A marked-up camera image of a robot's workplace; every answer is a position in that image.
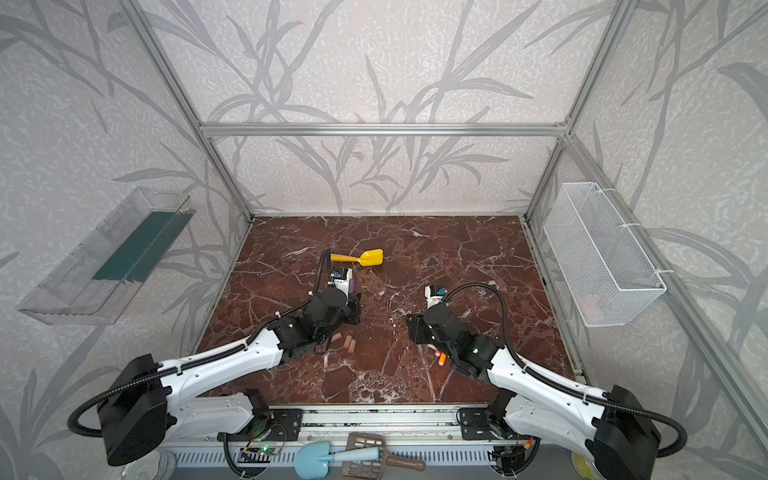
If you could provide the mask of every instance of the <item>yellow object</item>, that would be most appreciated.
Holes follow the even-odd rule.
[[[384,261],[384,250],[368,250],[362,252],[360,258],[350,257],[348,255],[339,255],[338,253],[331,253],[331,261],[333,262],[359,262],[362,266],[381,265]]]
[[[582,457],[576,452],[571,452],[571,463],[582,478],[602,478],[592,467],[589,460]]]

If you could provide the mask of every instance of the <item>white wire mesh basket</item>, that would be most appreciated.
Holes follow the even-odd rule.
[[[544,232],[586,326],[626,325],[667,291],[595,183],[562,184]]]

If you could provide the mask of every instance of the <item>light blue toy shovel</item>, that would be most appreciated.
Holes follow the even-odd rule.
[[[312,442],[304,445],[293,460],[296,474],[305,480],[322,478],[328,475],[328,462],[371,462],[378,460],[380,453],[379,447],[337,453],[330,453],[330,451],[331,444],[328,442]]]

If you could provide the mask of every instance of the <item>wallpaper with leaf pattern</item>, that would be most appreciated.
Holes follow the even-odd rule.
[[[665,8],[635,13],[577,133],[768,394],[768,2]]]
[[[142,353],[197,345],[246,232],[117,2],[0,3],[0,478],[105,478],[69,412]],[[112,326],[48,326],[16,310],[135,187],[197,212]],[[96,423],[90,412],[84,420]]]
[[[568,328],[589,379],[604,389],[623,386],[638,397],[644,408],[671,415],[685,426],[690,436],[687,447],[676,455],[659,458],[654,480],[768,478],[768,458],[663,297],[626,326],[584,326],[543,226],[559,194],[558,186],[587,180],[565,152],[547,183],[531,226],[545,268],[563,300]],[[662,444],[673,440],[672,429],[660,431]]]
[[[613,1],[141,0],[204,121],[563,121]],[[254,211],[520,212],[550,138],[219,138]]]
[[[648,6],[633,13],[576,133],[765,392],[768,2]],[[666,300],[628,326],[584,328],[541,229],[557,186],[583,180],[566,154],[533,224],[590,377],[682,419],[689,445],[658,461],[654,478],[768,478]]]

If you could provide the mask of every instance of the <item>brown plastic scoop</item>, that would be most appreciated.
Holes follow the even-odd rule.
[[[410,458],[390,455],[386,449],[386,442],[383,437],[371,435],[369,433],[350,433],[346,441],[346,449],[364,449],[366,447],[379,447],[381,455],[379,461],[374,462],[344,462],[341,468],[341,474],[346,477],[371,478],[376,480],[384,475],[384,468],[403,467],[413,468],[414,470],[424,471],[427,464],[423,460],[411,460]]]

